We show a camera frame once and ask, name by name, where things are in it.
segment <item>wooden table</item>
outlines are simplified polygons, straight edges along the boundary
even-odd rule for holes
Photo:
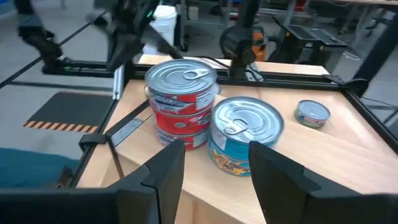
[[[141,63],[159,63],[163,56],[143,56]],[[326,73],[322,67],[258,63],[261,70]],[[131,80],[107,128],[146,100],[145,83]],[[221,86],[221,95],[252,96],[275,106],[285,121],[275,149],[309,169],[363,194],[398,193],[397,155],[338,92]],[[293,111],[300,100],[323,103],[331,118],[320,131],[298,124]],[[143,120],[116,147],[125,174],[135,170],[163,146],[155,137],[152,110],[137,117]],[[106,187],[118,180],[109,148],[97,146],[78,187]],[[185,176],[176,223],[265,223],[250,177],[237,177],[217,168],[207,146],[186,153]]]

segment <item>blue cloth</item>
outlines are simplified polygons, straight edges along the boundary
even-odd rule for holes
[[[62,169],[76,171],[79,161],[54,154],[0,148],[0,188],[55,184]]]

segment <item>orange stripe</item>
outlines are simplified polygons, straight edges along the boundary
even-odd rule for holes
[[[42,125],[43,121],[39,121],[33,128],[39,128]]]
[[[94,133],[97,130],[98,126],[94,126],[90,129],[89,133]]]
[[[87,130],[91,128],[90,125],[86,125],[80,132],[87,132]]]
[[[54,130],[54,128],[56,128],[58,126],[59,123],[54,123],[53,125],[51,125],[51,127],[49,128],[50,130]]]
[[[62,129],[63,129],[66,125],[68,125],[68,124],[61,124],[61,126],[59,126],[59,127],[57,128],[57,130],[62,131]]]
[[[69,126],[65,130],[70,131],[74,126],[75,124],[69,124]]]
[[[49,127],[51,124],[51,122],[47,122],[45,125],[42,126],[42,129],[47,129],[47,127]]]
[[[30,128],[33,124],[35,124],[36,123],[36,121],[29,121],[29,122],[27,122],[25,125],[24,125],[24,127],[27,127],[27,128]]]
[[[76,126],[74,129],[73,129],[73,131],[79,131],[79,129],[82,127],[82,125],[81,124],[79,124],[78,126]]]

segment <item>black clamp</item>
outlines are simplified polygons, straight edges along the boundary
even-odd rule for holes
[[[94,146],[95,144],[105,144],[107,138],[104,134],[93,133],[93,134],[84,134],[80,141],[79,146],[80,149],[85,152],[86,148],[90,146]]]
[[[337,75],[322,75],[332,82],[339,84],[345,90],[351,90],[355,95],[362,96],[369,87],[369,82],[364,78],[355,78],[345,82]]]

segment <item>blue tuna can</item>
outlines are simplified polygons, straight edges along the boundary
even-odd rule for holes
[[[250,141],[273,147],[283,129],[280,113],[256,98],[227,98],[212,111],[211,138],[220,152],[237,161],[249,160]]]
[[[240,161],[226,156],[216,146],[212,138],[209,140],[209,154],[213,162],[223,171],[242,177],[251,175],[249,161]]]

